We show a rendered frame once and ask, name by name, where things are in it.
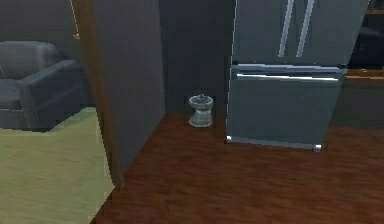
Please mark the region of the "grey waste bin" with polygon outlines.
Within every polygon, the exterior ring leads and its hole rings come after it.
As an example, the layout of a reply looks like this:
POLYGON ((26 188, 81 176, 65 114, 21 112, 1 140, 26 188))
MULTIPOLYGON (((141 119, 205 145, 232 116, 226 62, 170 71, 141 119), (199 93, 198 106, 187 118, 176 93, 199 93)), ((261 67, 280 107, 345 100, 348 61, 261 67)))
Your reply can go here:
POLYGON ((189 119, 193 127, 209 127, 212 124, 212 108, 214 100, 204 94, 189 98, 189 105, 195 110, 189 119))

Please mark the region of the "grey steel fridge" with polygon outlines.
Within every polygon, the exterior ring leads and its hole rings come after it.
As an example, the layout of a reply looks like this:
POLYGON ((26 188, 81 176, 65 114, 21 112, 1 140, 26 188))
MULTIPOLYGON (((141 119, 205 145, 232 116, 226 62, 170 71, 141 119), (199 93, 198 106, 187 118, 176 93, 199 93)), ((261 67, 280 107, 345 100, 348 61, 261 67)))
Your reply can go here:
POLYGON ((226 140, 319 151, 370 0, 315 0, 297 58, 308 0, 295 0, 278 57, 287 0, 236 0, 226 140), (338 82, 244 80, 236 74, 336 78, 338 82))

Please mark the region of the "dark kitchen counter cupboard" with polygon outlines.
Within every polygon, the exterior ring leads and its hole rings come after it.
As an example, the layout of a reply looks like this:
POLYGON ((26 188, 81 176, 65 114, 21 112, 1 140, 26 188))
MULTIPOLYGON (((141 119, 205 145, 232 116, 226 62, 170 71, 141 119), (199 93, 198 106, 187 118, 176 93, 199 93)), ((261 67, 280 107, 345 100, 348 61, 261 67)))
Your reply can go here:
POLYGON ((384 68, 347 71, 331 124, 384 130, 384 68))

